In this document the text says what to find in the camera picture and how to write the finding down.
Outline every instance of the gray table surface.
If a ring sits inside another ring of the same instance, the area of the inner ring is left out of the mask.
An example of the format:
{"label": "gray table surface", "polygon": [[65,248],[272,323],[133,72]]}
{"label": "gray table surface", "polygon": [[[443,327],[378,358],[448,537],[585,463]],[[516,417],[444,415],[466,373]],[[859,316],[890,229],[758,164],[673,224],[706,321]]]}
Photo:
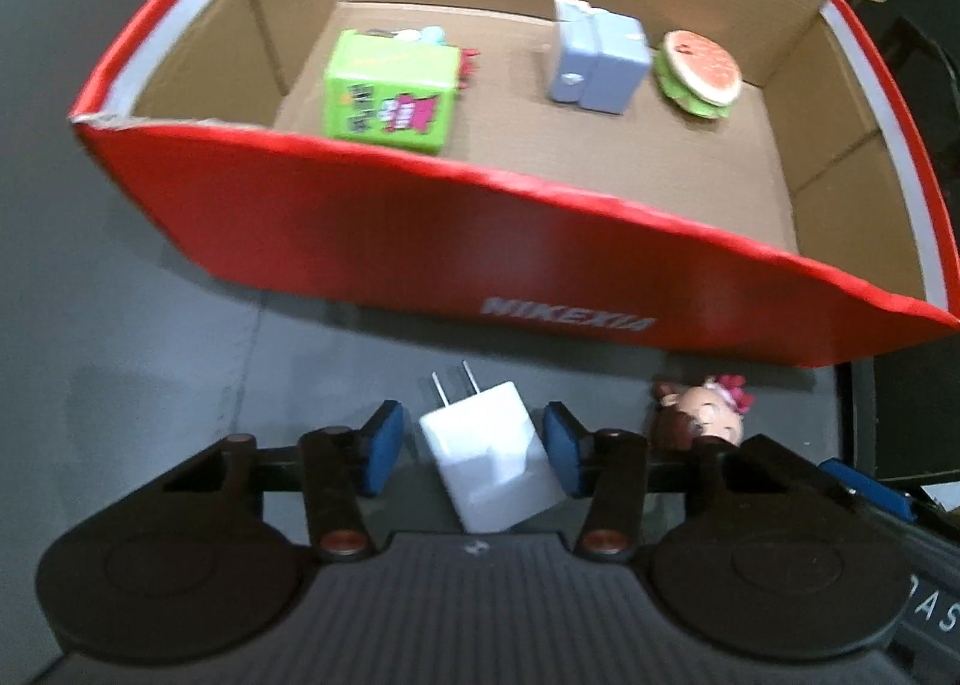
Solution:
{"label": "gray table surface", "polygon": [[[654,375],[747,375],[765,432],[819,461],[837,453],[831,370],[704,360],[304,301],[213,282],[172,249],[82,153],[64,115],[144,0],[0,0],[0,682],[43,667],[56,645],[32,593],[59,533],[229,432],[291,443],[358,426],[395,397],[409,417],[438,405],[436,370],[467,392],[511,379],[532,410],[564,400],[588,426],[639,429]],[[378,536],[452,530],[422,448],[405,448]],[[569,527],[582,504],[541,516]],[[296,500],[268,519],[294,538]]]}

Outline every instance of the light blue toy ball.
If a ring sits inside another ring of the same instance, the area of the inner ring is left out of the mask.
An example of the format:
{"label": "light blue toy ball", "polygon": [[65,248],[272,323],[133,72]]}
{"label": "light blue toy ball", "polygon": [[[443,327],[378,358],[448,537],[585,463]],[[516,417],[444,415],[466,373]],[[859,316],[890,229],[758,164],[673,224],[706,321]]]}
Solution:
{"label": "light blue toy ball", "polygon": [[425,26],[421,29],[421,43],[429,43],[434,46],[446,45],[446,32],[442,26]]}

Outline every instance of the open box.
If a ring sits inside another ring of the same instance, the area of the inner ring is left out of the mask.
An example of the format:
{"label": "open box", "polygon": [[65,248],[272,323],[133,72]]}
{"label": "open box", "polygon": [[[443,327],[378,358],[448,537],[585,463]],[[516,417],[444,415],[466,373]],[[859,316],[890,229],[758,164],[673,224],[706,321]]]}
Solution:
{"label": "open box", "polygon": [[[545,96],[553,0],[150,0],[71,121],[191,259],[254,287],[826,365],[957,330],[923,143],[843,0],[588,0],[692,29],[731,118]],[[341,29],[477,48],[442,157],[320,137]]]}

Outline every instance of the light blue cube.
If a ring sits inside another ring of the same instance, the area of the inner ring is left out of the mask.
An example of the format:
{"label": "light blue cube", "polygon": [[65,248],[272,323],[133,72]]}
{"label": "light blue cube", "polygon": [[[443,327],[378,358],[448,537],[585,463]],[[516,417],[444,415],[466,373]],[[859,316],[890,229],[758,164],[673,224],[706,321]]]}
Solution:
{"label": "light blue cube", "polygon": [[549,89],[557,103],[623,113],[652,63],[640,22],[579,0],[555,0]]}

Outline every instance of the green cube toy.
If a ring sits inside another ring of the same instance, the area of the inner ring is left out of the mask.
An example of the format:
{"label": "green cube toy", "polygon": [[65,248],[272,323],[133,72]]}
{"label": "green cube toy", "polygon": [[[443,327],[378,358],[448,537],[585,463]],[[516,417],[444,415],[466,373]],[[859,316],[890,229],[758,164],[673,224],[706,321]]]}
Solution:
{"label": "green cube toy", "polygon": [[460,49],[340,33],[323,74],[323,134],[435,154],[460,83]]}

